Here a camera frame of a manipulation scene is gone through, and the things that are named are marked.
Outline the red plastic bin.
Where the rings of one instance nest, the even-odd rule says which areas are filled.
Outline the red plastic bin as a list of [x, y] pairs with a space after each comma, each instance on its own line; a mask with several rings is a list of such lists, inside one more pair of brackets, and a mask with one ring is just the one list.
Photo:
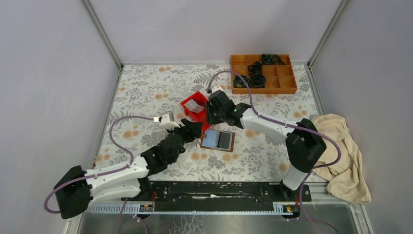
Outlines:
[[211, 126], [207, 121], [207, 102], [209, 102], [208, 98], [200, 91], [195, 92], [180, 102], [186, 116], [189, 116], [193, 122], [201, 122], [203, 124], [203, 132]]

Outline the brown leather card holder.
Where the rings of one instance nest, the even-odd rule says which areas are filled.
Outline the brown leather card holder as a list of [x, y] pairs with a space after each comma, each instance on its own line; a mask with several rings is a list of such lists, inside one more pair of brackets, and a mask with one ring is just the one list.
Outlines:
[[200, 147], [204, 149], [233, 152], [235, 133], [207, 129], [202, 137]]

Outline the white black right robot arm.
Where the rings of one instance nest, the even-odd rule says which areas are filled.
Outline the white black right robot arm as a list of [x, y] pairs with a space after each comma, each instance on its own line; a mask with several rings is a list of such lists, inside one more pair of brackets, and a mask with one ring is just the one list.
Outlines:
[[209, 97], [196, 92], [183, 100], [181, 106], [192, 120], [204, 124], [203, 130], [226, 123], [284, 142], [291, 167], [282, 180], [279, 193], [287, 201], [299, 194], [299, 186], [327, 148], [312, 121], [304, 118], [299, 122], [282, 122], [275, 117], [259, 114], [250, 104], [235, 104], [221, 90], [211, 93]]

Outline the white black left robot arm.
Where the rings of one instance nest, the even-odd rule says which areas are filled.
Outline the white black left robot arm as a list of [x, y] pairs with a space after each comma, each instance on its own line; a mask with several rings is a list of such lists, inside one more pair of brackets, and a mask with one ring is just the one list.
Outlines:
[[123, 162], [103, 169], [83, 170], [72, 167], [54, 186], [57, 213], [63, 219], [75, 217], [94, 203], [104, 200], [137, 197], [146, 200], [151, 194], [148, 177], [165, 170], [185, 152], [184, 145], [201, 137], [202, 123], [188, 122], [168, 131], [157, 145]]

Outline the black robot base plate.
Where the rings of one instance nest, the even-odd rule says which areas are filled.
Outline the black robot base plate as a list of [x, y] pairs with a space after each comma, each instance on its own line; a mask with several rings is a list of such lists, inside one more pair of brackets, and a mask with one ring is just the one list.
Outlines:
[[280, 182], [153, 181], [128, 201], [155, 205], [157, 212], [273, 212], [274, 205], [294, 207], [312, 200], [309, 187], [292, 191]]

